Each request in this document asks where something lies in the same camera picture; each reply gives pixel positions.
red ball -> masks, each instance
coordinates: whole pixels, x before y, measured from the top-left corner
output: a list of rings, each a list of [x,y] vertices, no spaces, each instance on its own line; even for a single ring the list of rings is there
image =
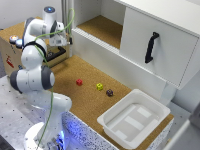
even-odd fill
[[[78,80],[76,80],[76,84],[80,86],[83,84],[83,81],[81,79],[78,79]]]

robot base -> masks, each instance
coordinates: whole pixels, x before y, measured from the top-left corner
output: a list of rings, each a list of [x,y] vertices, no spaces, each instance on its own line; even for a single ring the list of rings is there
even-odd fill
[[[36,150],[38,143],[34,140],[42,126],[44,125],[43,122],[40,122],[38,124],[35,124],[32,126],[25,134],[24,137],[24,150]],[[69,144],[69,139],[66,139],[65,145]],[[37,150],[49,150],[49,147],[46,145],[43,148],[38,147]]]

yellow object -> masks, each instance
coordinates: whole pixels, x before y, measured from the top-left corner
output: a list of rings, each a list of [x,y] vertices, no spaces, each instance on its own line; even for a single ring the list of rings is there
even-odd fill
[[[103,90],[103,85],[101,83],[97,84],[97,90],[99,91]]]

white robotic arm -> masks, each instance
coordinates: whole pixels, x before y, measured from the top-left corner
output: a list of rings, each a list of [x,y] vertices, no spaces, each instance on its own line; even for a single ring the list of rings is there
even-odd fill
[[[44,36],[41,36],[35,41],[35,36],[40,35]],[[49,42],[51,46],[67,45],[64,25],[56,21],[56,12],[53,7],[44,8],[43,20],[35,18],[26,20],[22,39],[23,52],[21,56],[22,64],[26,69],[14,71],[10,76],[10,83],[14,89],[18,90],[27,98],[31,105],[46,110],[45,120],[47,121],[51,109],[51,92],[45,90],[53,87],[55,77],[47,66],[42,66],[43,57],[46,57],[47,53],[47,47],[43,39],[50,39]],[[41,141],[41,150],[49,150],[50,147],[47,143],[56,139],[57,135],[63,130],[61,113],[68,111],[71,106],[72,102],[69,97],[57,93],[53,94],[53,109],[46,132]],[[46,124],[47,122],[33,139],[35,141],[34,146],[36,147],[38,141],[42,137]],[[61,147],[66,149],[66,146],[67,145],[65,145],[63,141]]]

